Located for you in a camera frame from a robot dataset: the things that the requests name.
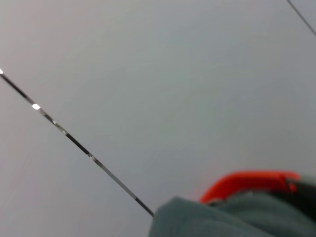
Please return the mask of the orange-red plastic part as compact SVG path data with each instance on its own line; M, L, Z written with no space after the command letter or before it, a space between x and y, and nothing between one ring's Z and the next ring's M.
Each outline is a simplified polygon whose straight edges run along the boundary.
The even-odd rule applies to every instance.
M201 203L225 200L241 191L277 191L291 193L297 188L294 181L301 176L291 171L254 170L230 173L213 185L200 198Z

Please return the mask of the grey-green perforated storage box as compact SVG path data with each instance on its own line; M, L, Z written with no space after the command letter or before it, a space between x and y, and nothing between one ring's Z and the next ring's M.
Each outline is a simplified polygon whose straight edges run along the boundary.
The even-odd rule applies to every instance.
M202 204L174 198L156 211L148 237L316 237L316 208L246 192Z

